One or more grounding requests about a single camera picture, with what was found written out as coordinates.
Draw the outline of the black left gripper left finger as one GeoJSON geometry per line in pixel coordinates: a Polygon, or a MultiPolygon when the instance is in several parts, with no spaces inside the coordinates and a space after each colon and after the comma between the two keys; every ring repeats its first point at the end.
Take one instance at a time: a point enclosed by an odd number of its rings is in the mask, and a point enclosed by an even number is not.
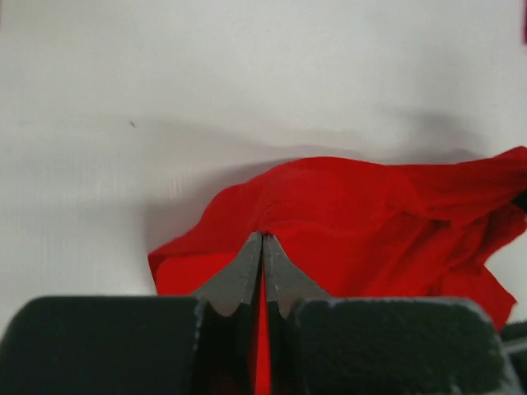
{"type": "Polygon", "coordinates": [[[46,296],[1,340],[4,394],[252,394],[263,237],[186,296],[46,296]]]}

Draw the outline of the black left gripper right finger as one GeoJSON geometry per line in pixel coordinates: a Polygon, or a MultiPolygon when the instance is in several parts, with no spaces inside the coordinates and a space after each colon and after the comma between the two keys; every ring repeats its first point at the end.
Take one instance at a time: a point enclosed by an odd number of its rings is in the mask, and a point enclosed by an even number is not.
{"type": "Polygon", "coordinates": [[[263,238],[274,394],[520,394],[513,358],[474,302],[336,298],[263,238]]]}

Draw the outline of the red t shirt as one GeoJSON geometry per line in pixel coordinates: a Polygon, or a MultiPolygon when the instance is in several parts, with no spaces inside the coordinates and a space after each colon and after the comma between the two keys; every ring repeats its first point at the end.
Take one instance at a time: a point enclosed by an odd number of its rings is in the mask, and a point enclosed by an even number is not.
{"type": "MultiPolygon", "coordinates": [[[[515,298],[487,260],[526,230],[526,149],[453,165],[289,161],[219,192],[198,224],[150,252],[159,295],[186,296],[259,233],[336,298],[451,297],[498,336],[515,298]]],[[[261,250],[252,394],[274,394],[261,250]]]]}

